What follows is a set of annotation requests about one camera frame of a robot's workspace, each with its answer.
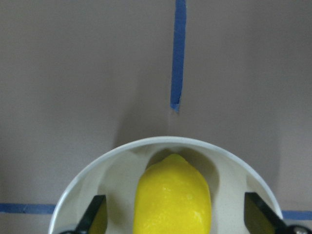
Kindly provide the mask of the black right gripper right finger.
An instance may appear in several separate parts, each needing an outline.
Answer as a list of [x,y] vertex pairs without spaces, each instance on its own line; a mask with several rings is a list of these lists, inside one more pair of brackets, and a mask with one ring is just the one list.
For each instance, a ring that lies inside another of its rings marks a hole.
[[251,234],[310,234],[311,229],[287,225],[255,192],[244,195],[244,223]]

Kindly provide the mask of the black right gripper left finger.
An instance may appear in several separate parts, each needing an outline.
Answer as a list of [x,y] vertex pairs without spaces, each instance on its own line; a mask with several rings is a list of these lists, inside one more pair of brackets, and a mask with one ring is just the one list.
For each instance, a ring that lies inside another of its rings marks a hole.
[[108,225],[106,195],[93,197],[85,213],[74,229],[65,230],[60,234],[104,234]]

